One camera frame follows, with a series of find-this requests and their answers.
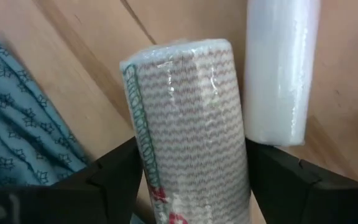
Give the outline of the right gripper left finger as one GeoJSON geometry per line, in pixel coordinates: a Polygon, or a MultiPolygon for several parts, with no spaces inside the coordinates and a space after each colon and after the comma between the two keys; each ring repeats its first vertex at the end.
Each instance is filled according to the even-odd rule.
{"type": "Polygon", "coordinates": [[[141,178],[131,138],[52,186],[0,187],[0,224],[129,224],[141,178]]]}

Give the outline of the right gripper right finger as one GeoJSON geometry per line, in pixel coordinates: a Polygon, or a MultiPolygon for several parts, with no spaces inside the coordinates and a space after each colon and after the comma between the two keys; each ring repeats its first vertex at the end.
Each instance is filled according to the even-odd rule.
{"type": "Polygon", "coordinates": [[[358,224],[358,181],[249,139],[246,149],[267,224],[358,224]]]}

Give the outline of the blue star-patterned cloth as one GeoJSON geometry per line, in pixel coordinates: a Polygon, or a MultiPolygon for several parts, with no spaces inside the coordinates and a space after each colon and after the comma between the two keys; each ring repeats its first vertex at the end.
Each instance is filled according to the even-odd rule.
{"type": "Polygon", "coordinates": [[[53,185],[87,165],[54,105],[0,43],[0,187],[53,185]]]}

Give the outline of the white gauze roll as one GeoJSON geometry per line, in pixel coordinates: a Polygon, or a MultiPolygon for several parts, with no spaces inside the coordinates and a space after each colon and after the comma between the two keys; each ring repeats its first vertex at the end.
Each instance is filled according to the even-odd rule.
{"type": "Polygon", "coordinates": [[[273,146],[305,138],[321,0],[248,0],[246,137],[273,146]]]}

